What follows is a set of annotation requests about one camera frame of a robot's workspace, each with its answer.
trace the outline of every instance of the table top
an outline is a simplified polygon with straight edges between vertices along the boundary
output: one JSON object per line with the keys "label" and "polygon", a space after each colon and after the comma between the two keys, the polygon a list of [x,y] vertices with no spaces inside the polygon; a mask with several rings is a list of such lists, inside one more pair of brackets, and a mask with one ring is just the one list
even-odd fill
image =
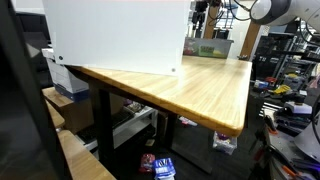
{"label": "table top", "polygon": [[62,128],[65,124],[63,117],[51,106],[51,104],[46,100],[51,119],[55,128]]}
{"label": "table top", "polygon": [[58,133],[73,179],[115,180],[112,174],[67,130]]}
{"label": "table top", "polygon": [[177,77],[72,68],[226,135],[243,129],[250,62],[184,56]]}

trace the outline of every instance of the box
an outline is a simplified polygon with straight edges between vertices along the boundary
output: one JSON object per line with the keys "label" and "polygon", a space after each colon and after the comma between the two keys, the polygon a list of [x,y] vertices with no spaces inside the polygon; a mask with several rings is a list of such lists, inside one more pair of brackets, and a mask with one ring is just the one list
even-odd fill
{"label": "box", "polygon": [[158,159],[153,161],[156,180],[174,180],[176,170],[174,169],[171,158]]}
{"label": "box", "polygon": [[219,139],[218,133],[215,131],[213,136],[213,149],[222,151],[226,154],[232,155],[237,148],[237,138],[228,138],[228,140]]}
{"label": "box", "polygon": [[76,78],[64,65],[56,64],[53,49],[42,49],[47,59],[51,78],[55,89],[70,100],[79,102],[89,97],[89,86]]}
{"label": "box", "polygon": [[233,40],[186,38],[183,55],[226,59]]}
{"label": "box", "polygon": [[[76,134],[94,123],[90,99],[73,102],[61,95],[53,87],[43,89],[42,93],[46,100],[65,119],[65,129],[68,129],[73,134]],[[122,97],[110,94],[111,114],[120,111],[123,107],[123,101],[124,99]]]}

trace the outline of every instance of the black frame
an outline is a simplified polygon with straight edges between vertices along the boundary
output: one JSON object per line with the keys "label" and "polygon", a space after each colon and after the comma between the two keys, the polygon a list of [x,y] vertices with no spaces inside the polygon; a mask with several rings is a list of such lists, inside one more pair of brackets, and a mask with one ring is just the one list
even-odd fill
{"label": "black frame", "polygon": [[18,29],[14,8],[10,0],[0,1],[0,48],[28,105],[34,124],[59,179],[72,179],[51,116],[30,64],[30,55]]}

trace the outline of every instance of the blue box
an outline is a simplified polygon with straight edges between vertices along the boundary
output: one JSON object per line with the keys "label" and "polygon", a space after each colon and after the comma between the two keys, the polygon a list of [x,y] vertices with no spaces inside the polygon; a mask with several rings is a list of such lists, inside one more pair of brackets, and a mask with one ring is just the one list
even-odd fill
{"label": "blue box", "polygon": [[153,162],[155,179],[171,178],[176,174],[171,158],[159,159]]}

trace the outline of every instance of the white panel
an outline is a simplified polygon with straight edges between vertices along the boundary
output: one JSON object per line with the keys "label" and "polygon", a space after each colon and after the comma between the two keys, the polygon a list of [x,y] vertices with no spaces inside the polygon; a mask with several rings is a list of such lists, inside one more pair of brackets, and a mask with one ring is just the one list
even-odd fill
{"label": "white panel", "polygon": [[11,0],[16,12],[44,14],[42,0]]}
{"label": "white panel", "polygon": [[189,0],[43,3],[57,63],[177,74]]}
{"label": "white panel", "polygon": [[314,13],[308,20],[308,25],[312,26],[315,30],[320,32],[320,9]]}

